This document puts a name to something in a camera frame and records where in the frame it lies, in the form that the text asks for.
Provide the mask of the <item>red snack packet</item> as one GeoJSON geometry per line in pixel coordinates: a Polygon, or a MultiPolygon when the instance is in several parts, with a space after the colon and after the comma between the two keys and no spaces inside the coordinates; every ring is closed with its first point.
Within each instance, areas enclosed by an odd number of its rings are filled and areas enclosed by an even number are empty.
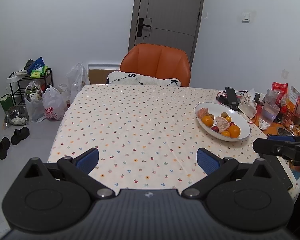
{"type": "Polygon", "coordinates": [[[272,83],[271,90],[277,94],[275,103],[279,105],[282,98],[288,93],[288,83],[274,82],[272,83]]]}

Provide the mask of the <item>peeled pomelo segment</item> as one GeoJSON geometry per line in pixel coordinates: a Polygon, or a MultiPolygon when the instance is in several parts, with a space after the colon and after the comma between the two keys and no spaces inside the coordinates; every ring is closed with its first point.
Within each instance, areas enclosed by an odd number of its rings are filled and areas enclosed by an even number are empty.
{"type": "Polygon", "coordinates": [[[221,133],[222,131],[227,131],[230,127],[230,123],[224,117],[217,116],[215,120],[216,126],[219,128],[219,133],[221,133]]]}
{"type": "Polygon", "coordinates": [[[201,120],[204,116],[209,115],[209,110],[206,107],[201,108],[198,112],[197,112],[197,116],[198,118],[201,120]]]}

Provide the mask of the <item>green paper bag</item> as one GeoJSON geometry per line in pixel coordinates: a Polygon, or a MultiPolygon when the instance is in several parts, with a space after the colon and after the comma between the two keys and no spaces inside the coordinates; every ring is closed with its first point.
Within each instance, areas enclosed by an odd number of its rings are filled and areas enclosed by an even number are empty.
{"type": "Polygon", "coordinates": [[[14,103],[11,94],[5,94],[4,96],[0,97],[0,104],[5,112],[13,107],[14,103]]]}

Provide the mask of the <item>blue package on shelf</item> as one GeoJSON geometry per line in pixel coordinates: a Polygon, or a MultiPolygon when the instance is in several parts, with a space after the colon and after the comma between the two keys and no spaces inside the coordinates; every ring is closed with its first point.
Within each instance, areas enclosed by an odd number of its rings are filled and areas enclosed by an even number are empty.
{"type": "Polygon", "coordinates": [[[27,69],[27,72],[28,72],[28,74],[31,74],[31,72],[33,70],[36,70],[43,66],[45,66],[45,63],[44,63],[42,57],[39,57],[38,59],[36,59],[36,61],[34,61],[33,63],[30,64],[30,66],[27,69]]]}

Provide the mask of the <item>cardboard box by wall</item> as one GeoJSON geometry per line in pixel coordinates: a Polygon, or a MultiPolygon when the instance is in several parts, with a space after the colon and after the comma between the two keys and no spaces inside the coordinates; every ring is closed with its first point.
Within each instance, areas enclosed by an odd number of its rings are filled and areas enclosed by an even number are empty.
{"type": "Polygon", "coordinates": [[[90,63],[88,76],[91,85],[104,85],[110,73],[120,69],[119,63],[90,63]]]}

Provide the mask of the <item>small kumquat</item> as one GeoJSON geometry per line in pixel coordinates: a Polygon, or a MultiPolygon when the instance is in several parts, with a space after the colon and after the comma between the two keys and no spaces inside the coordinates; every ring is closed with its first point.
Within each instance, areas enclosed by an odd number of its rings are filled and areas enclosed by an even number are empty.
{"type": "Polygon", "coordinates": [[[230,116],[225,117],[225,119],[226,119],[228,122],[231,122],[231,117],[230,117],[230,116]]]}
{"type": "Polygon", "coordinates": [[[225,137],[231,137],[230,132],[229,131],[222,131],[221,135],[225,136],[225,137]]]}

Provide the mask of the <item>white shopping bag red print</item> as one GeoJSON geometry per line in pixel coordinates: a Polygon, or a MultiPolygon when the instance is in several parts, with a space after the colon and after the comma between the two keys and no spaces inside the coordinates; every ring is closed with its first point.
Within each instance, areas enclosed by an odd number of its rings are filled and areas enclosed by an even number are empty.
{"type": "Polygon", "coordinates": [[[62,120],[67,110],[67,105],[61,93],[49,86],[43,95],[43,106],[47,119],[62,120]]]}

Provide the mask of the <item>floral tablecloth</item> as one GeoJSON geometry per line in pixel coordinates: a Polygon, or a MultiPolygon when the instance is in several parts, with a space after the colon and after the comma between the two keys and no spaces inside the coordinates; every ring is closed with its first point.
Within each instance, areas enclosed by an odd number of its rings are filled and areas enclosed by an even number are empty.
{"type": "Polygon", "coordinates": [[[252,163],[252,144],[264,138],[249,125],[249,138],[224,142],[206,133],[194,109],[215,102],[217,91],[189,87],[86,85],[64,115],[48,161],[99,151],[90,175],[115,192],[184,190],[205,177],[197,164],[203,147],[218,157],[252,163]]]}

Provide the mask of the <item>white plastic bag by wall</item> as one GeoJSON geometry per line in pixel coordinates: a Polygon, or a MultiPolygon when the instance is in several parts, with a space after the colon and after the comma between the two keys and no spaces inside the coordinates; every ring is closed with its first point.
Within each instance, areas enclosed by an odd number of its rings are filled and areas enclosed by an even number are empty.
{"type": "Polygon", "coordinates": [[[90,80],[86,68],[81,63],[73,66],[66,74],[66,78],[70,89],[70,103],[72,103],[82,88],[90,84],[90,80]]]}

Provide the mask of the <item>green package on shelf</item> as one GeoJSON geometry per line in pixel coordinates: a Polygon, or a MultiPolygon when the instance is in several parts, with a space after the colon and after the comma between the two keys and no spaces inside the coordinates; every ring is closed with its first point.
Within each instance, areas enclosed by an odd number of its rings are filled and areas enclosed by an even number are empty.
{"type": "Polygon", "coordinates": [[[35,79],[40,78],[40,77],[44,77],[45,72],[46,72],[47,69],[48,69],[48,66],[42,66],[42,67],[39,67],[37,69],[33,69],[31,71],[30,77],[35,78],[35,79]]]}

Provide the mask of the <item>clear plastic cup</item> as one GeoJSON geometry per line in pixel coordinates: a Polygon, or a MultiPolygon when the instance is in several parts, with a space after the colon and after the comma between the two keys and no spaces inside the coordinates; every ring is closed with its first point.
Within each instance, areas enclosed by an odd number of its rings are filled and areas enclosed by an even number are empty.
{"type": "Polygon", "coordinates": [[[280,107],[273,102],[265,101],[260,119],[268,124],[272,124],[278,113],[280,112],[280,107]]]}

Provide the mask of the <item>black shoe left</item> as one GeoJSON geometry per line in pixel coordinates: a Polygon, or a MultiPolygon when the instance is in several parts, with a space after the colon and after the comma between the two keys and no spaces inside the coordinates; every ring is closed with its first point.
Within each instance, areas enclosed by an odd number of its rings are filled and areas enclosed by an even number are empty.
{"type": "Polygon", "coordinates": [[[7,152],[10,148],[10,145],[10,140],[7,137],[3,137],[0,141],[0,160],[4,160],[7,157],[7,152]]]}

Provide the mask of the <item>large orange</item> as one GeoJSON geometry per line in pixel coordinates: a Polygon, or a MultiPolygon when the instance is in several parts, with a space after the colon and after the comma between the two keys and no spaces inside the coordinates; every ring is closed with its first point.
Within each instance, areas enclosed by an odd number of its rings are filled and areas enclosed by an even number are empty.
{"type": "Polygon", "coordinates": [[[210,115],[205,115],[201,118],[202,123],[207,127],[212,127],[214,120],[210,115]]]}
{"type": "Polygon", "coordinates": [[[231,125],[228,128],[228,132],[230,133],[231,138],[238,138],[241,134],[241,129],[237,125],[231,125]]]}

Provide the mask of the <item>black shoe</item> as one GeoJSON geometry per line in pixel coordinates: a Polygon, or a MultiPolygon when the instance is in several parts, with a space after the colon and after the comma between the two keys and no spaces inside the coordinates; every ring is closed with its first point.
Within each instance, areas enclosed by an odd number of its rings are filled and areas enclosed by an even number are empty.
{"type": "Polygon", "coordinates": [[[0,141],[0,160],[4,160],[7,157],[7,152],[10,148],[10,145],[10,140],[7,137],[3,137],[0,141]]]}
{"type": "Polygon", "coordinates": [[[19,144],[22,140],[25,140],[30,135],[30,130],[27,127],[21,129],[15,129],[11,137],[11,144],[13,146],[19,144]]]}

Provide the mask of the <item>orange leather chair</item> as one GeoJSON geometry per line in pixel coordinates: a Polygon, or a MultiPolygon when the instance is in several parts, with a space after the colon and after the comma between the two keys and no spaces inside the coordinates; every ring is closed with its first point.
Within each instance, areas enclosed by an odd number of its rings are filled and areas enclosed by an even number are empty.
{"type": "Polygon", "coordinates": [[[120,71],[157,79],[178,79],[181,86],[190,84],[191,70],[187,54],[176,48],[141,43],[123,58],[120,71]]]}

